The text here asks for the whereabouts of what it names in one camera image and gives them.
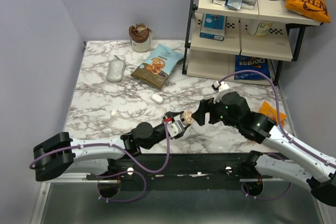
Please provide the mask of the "beige earbud charging case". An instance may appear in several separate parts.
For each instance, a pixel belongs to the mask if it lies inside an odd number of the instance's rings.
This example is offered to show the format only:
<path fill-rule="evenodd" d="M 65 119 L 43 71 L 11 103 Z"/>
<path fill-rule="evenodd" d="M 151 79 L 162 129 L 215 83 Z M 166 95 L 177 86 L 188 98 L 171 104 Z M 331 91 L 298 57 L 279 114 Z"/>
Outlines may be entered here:
<path fill-rule="evenodd" d="M 188 126 L 194 122 L 192 114 L 193 114 L 192 111 L 185 111 L 180 115 L 180 120 L 183 125 Z"/>

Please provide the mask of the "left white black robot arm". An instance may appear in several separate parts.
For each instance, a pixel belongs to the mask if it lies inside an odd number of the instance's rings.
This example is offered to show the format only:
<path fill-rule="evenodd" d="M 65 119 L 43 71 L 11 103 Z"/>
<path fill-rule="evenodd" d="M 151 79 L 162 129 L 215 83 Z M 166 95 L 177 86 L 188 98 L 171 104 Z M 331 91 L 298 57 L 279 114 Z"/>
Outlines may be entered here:
<path fill-rule="evenodd" d="M 149 150 L 162 140 L 170 144 L 171 139 L 182 137 L 192 124 L 191 114 L 167 112 L 157 126 L 141 122 L 129 133 L 114 138 L 80 140 L 71 138 L 68 132 L 60 132 L 34 147 L 34 160 L 29 168 L 35 171 L 38 182 L 64 173 L 88 173 L 112 179 L 117 170 L 109 160 L 138 156 L 141 149 Z"/>

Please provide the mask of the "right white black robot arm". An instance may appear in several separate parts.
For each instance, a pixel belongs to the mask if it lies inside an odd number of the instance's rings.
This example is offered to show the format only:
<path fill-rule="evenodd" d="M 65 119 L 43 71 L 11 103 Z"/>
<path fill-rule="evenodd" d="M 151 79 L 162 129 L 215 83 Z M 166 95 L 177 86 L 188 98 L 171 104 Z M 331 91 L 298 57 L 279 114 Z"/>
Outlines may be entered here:
<path fill-rule="evenodd" d="M 243 162 L 242 173 L 249 178 L 257 174 L 280 178 L 309 190 L 320 202 L 335 206 L 335 158 L 286 132 L 269 117 L 250 110 L 245 98 L 229 92 L 220 99 L 202 100 L 192 118 L 203 126 L 223 122 L 238 129 L 246 139 L 278 151 L 291 161 L 277 161 L 266 154 L 257 154 Z"/>

